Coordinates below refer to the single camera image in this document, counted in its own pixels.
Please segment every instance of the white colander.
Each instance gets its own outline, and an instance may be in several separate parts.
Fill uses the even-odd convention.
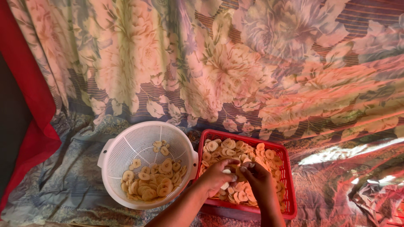
[[[153,152],[153,143],[165,139],[170,144],[170,154],[164,156],[161,152]],[[177,189],[167,195],[167,198],[147,204],[143,201],[132,201],[126,198],[121,189],[121,178],[128,170],[133,159],[140,159],[142,165],[133,170],[135,178],[142,167],[152,167],[161,164],[166,158],[174,161],[181,160],[181,166],[187,167],[187,173]],[[101,167],[102,180],[109,195],[121,205],[138,210],[152,209],[167,204],[176,198],[195,178],[198,168],[198,153],[192,148],[188,137],[179,128],[159,121],[149,121],[133,125],[116,138],[108,140],[101,151],[97,165]]]

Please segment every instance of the red crate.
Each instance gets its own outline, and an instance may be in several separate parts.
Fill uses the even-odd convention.
[[[223,141],[226,138],[231,138],[233,140],[242,140],[252,147],[256,147],[258,143],[264,143],[265,149],[271,149],[271,150],[276,151],[276,154],[283,161],[283,165],[280,166],[280,170],[282,173],[280,181],[285,184],[284,202],[286,205],[286,210],[282,215],[283,215],[284,219],[288,219],[288,220],[294,219],[297,214],[297,205],[296,205],[295,189],[293,187],[292,171],[290,169],[290,161],[289,161],[288,152],[286,151],[286,148],[280,144],[271,143],[268,141],[255,139],[255,138],[251,138],[251,137],[240,136],[240,135],[236,135],[236,134],[232,134],[232,133],[221,132],[221,131],[212,130],[212,129],[206,129],[202,132],[202,135],[201,135],[201,138],[199,141],[198,172],[196,174],[196,178],[192,181],[192,183],[195,183],[195,181],[199,178],[199,169],[201,167],[204,141],[206,139],[210,139],[210,140],[221,139]],[[243,210],[243,211],[260,214],[260,210],[258,207],[247,206],[247,205],[238,205],[238,204],[233,204],[233,203],[230,203],[227,201],[213,200],[213,199],[207,199],[205,203],[210,204],[210,205],[228,207],[228,208],[232,208],[232,209],[238,209],[238,210]]]

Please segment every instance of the colander handle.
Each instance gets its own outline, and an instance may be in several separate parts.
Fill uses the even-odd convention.
[[[104,145],[104,147],[101,150],[100,156],[98,157],[98,162],[97,165],[98,167],[102,168],[102,165],[104,163],[104,157],[108,152],[108,148],[111,146],[111,144],[114,142],[114,139],[109,139],[107,143]]]
[[[195,179],[196,173],[198,172],[198,163],[199,163],[199,157],[198,157],[198,152],[192,151],[192,168],[191,168],[191,174],[189,175],[189,179]]]

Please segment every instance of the basket rim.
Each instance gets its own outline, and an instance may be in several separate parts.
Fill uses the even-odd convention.
[[[289,154],[283,145],[261,140],[261,139],[252,138],[252,137],[246,137],[246,136],[241,136],[241,135],[237,135],[237,134],[232,134],[229,132],[222,132],[222,131],[213,130],[213,129],[205,129],[201,134],[199,146],[198,146],[198,156],[199,156],[198,173],[199,173],[200,166],[201,166],[203,145],[204,145],[206,134],[213,134],[213,135],[223,136],[226,138],[236,138],[237,140],[242,140],[242,141],[246,141],[246,142],[265,143],[266,145],[271,145],[272,147],[276,147],[279,150],[281,150],[284,154],[284,159],[285,159],[284,165],[285,165],[287,178],[289,179],[290,185],[291,185],[290,194],[291,194],[292,198],[290,198],[290,206],[291,206],[291,208],[293,208],[293,212],[291,214],[282,214],[282,216],[284,219],[287,219],[287,220],[292,220],[297,216],[297,203],[296,203],[295,187],[293,185],[292,170],[290,167]],[[198,173],[196,174],[195,179],[192,180],[192,183],[195,183],[196,180],[199,178]],[[237,209],[237,210],[242,210],[242,211],[247,211],[247,212],[252,212],[252,213],[258,213],[258,214],[261,213],[260,209],[257,207],[246,206],[246,205],[241,205],[241,204],[233,204],[233,203],[222,201],[222,200],[214,200],[214,199],[208,198],[206,200],[205,204],[228,207],[228,208],[232,208],[232,209]]]
[[[177,128],[176,126],[166,123],[166,122],[161,122],[161,121],[146,121],[146,122],[141,122],[141,123],[137,123],[134,124],[130,127],[128,127],[127,129],[123,130],[121,133],[119,133],[115,138],[114,141],[111,143],[111,145],[107,148],[107,153],[105,154],[103,163],[102,163],[102,167],[101,167],[101,175],[102,175],[102,180],[104,183],[104,187],[107,190],[108,194],[119,204],[127,207],[127,208],[131,208],[131,209],[136,209],[136,210],[148,210],[148,209],[153,209],[153,208],[157,208],[160,206],[163,206],[169,202],[171,202],[173,199],[175,199],[177,196],[179,196],[179,194],[185,189],[185,187],[187,186],[187,184],[189,183],[190,179],[190,174],[191,174],[191,167],[192,167],[192,154],[189,153],[189,158],[188,158],[188,166],[189,168],[187,168],[187,173],[185,175],[185,178],[187,180],[182,181],[182,183],[179,185],[179,189],[177,190],[177,192],[175,192],[173,195],[166,197],[164,200],[161,201],[157,201],[155,203],[150,203],[150,204],[133,204],[131,202],[125,201],[123,200],[121,197],[119,197],[116,192],[112,189],[111,185],[109,184],[109,180],[108,180],[108,173],[107,173],[107,164],[108,164],[108,159],[111,155],[111,151],[113,150],[113,148],[115,147],[115,145],[121,140],[122,137],[124,137],[126,134],[132,132],[134,129],[140,128],[140,127],[145,127],[145,126],[149,126],[149,125],[158,125],[158,126],[166,126],[169,128],[172,128],[173,130],[179,132],[187,141],[188,145],[189,145],[189,151],[190,152],[194,152],[194,149],[192,147],[191,141],[188,139],[188,137],[185,135],[185,133]]]

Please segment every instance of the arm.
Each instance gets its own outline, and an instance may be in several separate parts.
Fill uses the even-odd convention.
[[[189,226],[208,197],[214,196],[225,182],[237,180],[235,174],[225,174],[222,171],[226,165],[238,163],[239,161],[234,159],[224,159],[213,164],[195,184],[186,189],[146,226]]]
[[[261,211],[261,226],[286,227],[272,175],[256,162],[246,162],[240,167],[241,173],[251,185],[252,193],[257,199]]]

